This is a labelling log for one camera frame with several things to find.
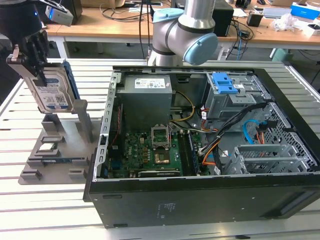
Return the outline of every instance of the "hard drive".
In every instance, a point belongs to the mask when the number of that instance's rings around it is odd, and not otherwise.
[[[46,63],[44,66],[46,86],[37,86],[34,79],[25,83],[30,89],[40,112],[72,113],[75,99],[80,99],[70,64]]]

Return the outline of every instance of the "floor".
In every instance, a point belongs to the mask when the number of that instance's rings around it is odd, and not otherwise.
[[[19,80],[19,76],[12,71],[5,63],[6,56],[9,54],[8,51],[1,50],[2,46],[0,45],[0,79],[1,79],[1,88],[0,88],[0,101],[6,98],[11,89],[14,87],[16,82]],[[68,42],[68,48],[70,51],[71,58],[101,58],[101,59],[142,59],[141,47],[139,44],[130,44],[126,46],[124,43],[104,43],[103,49],[104,52],[99,54],[97,51],[97,44],[94,42]],[[144,54],[148,52],[148,45],[143,45]],[[217,49],[212,56],[212,60],[218,58],[219,50]],[[320,52],[318,51],[306,51],[302,52],[303,56],[298,50],[292,50],[294,54],[293,59],[290,63],[294,68],[308,81],[310,82],[317,71],[320,70],[320,65],[317,65],[317,61],[320,61]],[[271,49],[268,48],[248,48],[244,53],[242,61],[271,61],[269,55]],[[51,44],[50,49],[50,58],[59,58],[59,52],[55,44]],[[228,60],[236,60],[236,55],[230,55]],[[320,74],[317,76],[313,83],[313,87],[318,90],[320,89]]]

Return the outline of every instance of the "motherboard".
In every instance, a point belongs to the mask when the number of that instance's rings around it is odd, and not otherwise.
[[[196,176],[200,171],[196,152],[201,147],[201,136],[197,132],[163,129],[127,132],[123,155],[109,160],[104,175],[108,178]]]

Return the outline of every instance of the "blue latch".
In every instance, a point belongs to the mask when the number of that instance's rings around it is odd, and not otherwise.
[[[226,73],[213,73],[212,80],[218,88],[219,94],[237,94],[238,90],[233,86],[232,79]]]

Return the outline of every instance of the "metal profile rail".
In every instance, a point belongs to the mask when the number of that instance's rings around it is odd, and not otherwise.
[[[69,59],[91,118],[104,113],[112,66],[146,65],[143,60]],[[279,62],[211,61],[208,67],[264,68],[320,137],[320,97],[291,67]],[[319,239],[320,200],[289,219],[214,224],[113,228],[106,230],[92,203],[82,200],[84,184],[19,185],[18,178],[33,149],[43,115],[25,83],[7,99],[0,116],[0,239],[187,240]],[[62,113],[61,119],[76,116]]]

